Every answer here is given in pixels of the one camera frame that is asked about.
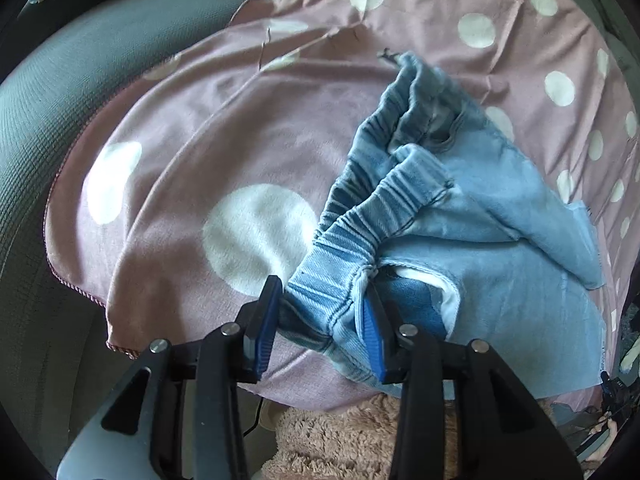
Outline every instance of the brown fluffy rug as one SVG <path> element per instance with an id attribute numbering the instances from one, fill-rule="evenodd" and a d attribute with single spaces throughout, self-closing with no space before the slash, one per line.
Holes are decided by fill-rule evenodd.
<path id="1" fill-rule="evenodd" d="M 541 406 L 550 415 L 548 402 Z M 378 395 L 344 413 L 289 408 L 276 425 L 278 452 L 262 466 L 266 480 L 386 480 L 398 429 L 399 399 Z M 445 478 L 457 475 L 458 429 L 446 403 Z"/>

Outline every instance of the polka dot blanket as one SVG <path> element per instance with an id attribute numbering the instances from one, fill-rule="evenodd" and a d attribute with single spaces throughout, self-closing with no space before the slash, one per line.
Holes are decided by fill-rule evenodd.
<path id="1" fill-rule="evenodd" d="M 357 126 L 395 77 L 384 48 L 444 69 L 564 202 L 590 208 L 607 282 L 591 297 L 612 367 L 640 246 L 638 124 L 571 0 L 252 0 L 146 72 L 87 124 L 46 213 L 51 267 L 105 306 L 111 348 L 201 338 L 269 273 L 292 275 Z M 372 394 L 280 337 L 247 387 L 311 410 Z M 581 408 L 595 391 L 561 400 Z"/>

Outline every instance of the blue gripper pad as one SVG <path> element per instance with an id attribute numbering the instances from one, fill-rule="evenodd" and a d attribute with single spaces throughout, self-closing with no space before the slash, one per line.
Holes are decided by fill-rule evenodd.
<path id="1" fill-rule="evenodd" d="M 278 276 L 269 276 L 244 332 L 244 354 L 252 361 L 252 371 L 258 380 L 269 367 L 273 340 L 278 327 L 278 310 L 282 298 L 282 282 Z"/>
<path id="2" fill-rule="evenodd" d="M 385 358 L 383 353 L 382 334 L 376 322 L 370 299 L 364 299 L 364 311 L 362 316 L 362 339 L 369 354 L 369 364 L 371 370 L 379 381 L 383 382 L 386 377 Z"/>

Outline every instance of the light blue jeans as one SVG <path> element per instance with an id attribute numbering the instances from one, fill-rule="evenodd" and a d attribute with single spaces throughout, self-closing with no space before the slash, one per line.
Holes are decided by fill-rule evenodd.
<path id="1" fill-rule="evenodd" d="M 587 289 L 604 282 L 584 204 L 565 205 L 442 71 L 413 54 L 398 63 L 289 280 L 280 331 L 399 394 L 372 375 L 362 341 L 363 294 L 383 269 L 403 319 L 487 340 L 533 396 L 599 384 L 605 324 Z"/>

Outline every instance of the clothing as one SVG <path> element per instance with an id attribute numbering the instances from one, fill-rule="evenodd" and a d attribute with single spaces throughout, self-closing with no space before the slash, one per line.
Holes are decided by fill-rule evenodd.
<path id="1" fill-rule="evenodd" d="M 398 394 L 372 375 L 362 341 L 367 283 L 391 267 L 428 285 L 447 340 L 487 340 L 533 396 L 599 383 L 605 325 L 586 289 L 604 280 L 584 204 L 551 192 L 441 70 L 397 60 L 289 280 L 282 334 Z"/>

